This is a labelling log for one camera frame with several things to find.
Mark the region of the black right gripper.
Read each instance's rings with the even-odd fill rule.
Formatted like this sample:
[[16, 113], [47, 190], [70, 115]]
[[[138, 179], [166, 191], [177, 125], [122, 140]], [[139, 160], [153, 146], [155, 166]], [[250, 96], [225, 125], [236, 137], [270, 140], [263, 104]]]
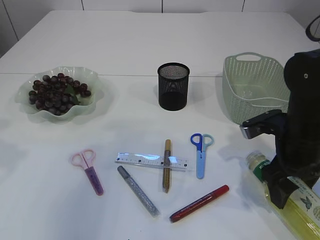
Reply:
[[294, 192], [287, 176], [298, 177], [309, 187], [320, 178], [320, 115], [286, 114], [276, 153], [264, 167], [264, 181], [271, 202], [283, 209]]

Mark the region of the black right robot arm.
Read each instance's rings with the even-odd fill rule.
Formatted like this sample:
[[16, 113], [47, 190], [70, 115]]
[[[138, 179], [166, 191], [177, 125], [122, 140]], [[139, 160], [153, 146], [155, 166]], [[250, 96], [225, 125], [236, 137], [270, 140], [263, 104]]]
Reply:
[[299, 52], [284, 67], [290, 90], [287, 113], [267, 119], [275, 136], [276, 155], [262, 170], [271, 202], [283, 209], [297, 186], [297, 177], [312, 187], [320, 177], [320, 52]]

